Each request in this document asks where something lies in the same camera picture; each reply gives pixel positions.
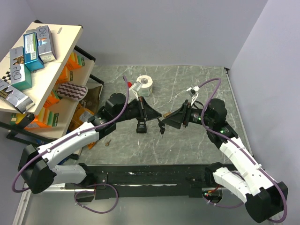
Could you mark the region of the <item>black key bunch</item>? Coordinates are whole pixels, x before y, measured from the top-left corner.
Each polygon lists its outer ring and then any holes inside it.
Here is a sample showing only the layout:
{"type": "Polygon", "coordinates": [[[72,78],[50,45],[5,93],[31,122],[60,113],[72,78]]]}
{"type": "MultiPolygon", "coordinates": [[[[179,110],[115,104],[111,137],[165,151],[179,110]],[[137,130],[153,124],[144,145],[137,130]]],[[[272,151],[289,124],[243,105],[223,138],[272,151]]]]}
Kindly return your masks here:
{"type": "Polygon", "coordinates": [[[163,121],[161,121],[160,119],[158,119],[158,126],[160,128],[160,138],[162,139],[163,138],[163,135],[165,133],[165,123],[163,121]]]}

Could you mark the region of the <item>brass padlock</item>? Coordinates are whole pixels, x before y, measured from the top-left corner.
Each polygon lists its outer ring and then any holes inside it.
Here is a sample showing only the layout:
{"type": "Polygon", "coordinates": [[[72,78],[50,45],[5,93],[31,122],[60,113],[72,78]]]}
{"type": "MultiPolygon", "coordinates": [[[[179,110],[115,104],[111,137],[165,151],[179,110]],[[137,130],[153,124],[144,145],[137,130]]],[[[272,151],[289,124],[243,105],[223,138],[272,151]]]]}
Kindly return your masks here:
{"type": "Polygon", "coordinates": [[[164,118],[166,118],[167,116],[169,116],[170,114],[172,114],[172,112],[167,112],[163,115],[164,118]]]}

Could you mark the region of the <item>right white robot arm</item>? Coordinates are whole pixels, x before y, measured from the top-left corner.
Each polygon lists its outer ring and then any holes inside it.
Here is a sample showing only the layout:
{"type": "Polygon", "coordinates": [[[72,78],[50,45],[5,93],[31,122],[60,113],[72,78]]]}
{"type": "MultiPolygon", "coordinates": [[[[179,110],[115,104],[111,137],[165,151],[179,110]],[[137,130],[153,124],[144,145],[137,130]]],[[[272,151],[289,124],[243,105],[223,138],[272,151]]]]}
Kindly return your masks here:
{"type": "Polygon", "coordinates": [[[245,204],[254,221],[261,223],[282,212],[283,216],[277,223],[283,222],[287,215],[287,186],[283,182],[276,182],[255,161],[226,121],[226,116],[223,100],[214,98],[203,109],[193,108],[186,100],[180,109],[167,115],[162,123],[177,129],[189,123],[202,125],[210,141],[239,172],[237,175],[222,163],[213,163],[206,167],[205,183],[210,187],[221,185],[231,191],[245,204]]]}

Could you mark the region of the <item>black padlock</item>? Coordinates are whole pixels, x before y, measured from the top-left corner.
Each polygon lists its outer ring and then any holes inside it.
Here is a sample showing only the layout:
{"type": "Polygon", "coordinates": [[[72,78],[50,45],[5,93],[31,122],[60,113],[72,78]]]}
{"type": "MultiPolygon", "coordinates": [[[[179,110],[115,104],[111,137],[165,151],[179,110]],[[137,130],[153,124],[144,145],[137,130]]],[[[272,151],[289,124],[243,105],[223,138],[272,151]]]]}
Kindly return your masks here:
{"type": "Polygon", "coordinates": [[[145,121],[138,121],[136,126],[136,132],[138,134],[145,134],[147,133],[147,126],[145,121]]]}

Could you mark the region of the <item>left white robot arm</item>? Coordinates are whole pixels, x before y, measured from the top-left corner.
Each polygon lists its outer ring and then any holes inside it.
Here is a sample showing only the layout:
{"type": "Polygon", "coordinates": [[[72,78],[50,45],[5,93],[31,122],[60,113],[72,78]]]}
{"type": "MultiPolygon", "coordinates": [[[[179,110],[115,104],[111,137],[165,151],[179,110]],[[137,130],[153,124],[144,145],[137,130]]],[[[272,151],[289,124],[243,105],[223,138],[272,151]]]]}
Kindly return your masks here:
{"type": "Polygon", "coordinates": [[[131,119],[146,122],[161,116],[143,97],[129,102],[125,95],[113,93],[97,114],[74,131],[37,148],[26,146],[22,151],[17,176],[24,179],[27,189],[34,194],[60,183],[76,183],[81,188],[88,188],[94,178],[85,164],[64,166],[59,163],[79,148],[112,133],[118,122],[131,119]]]}

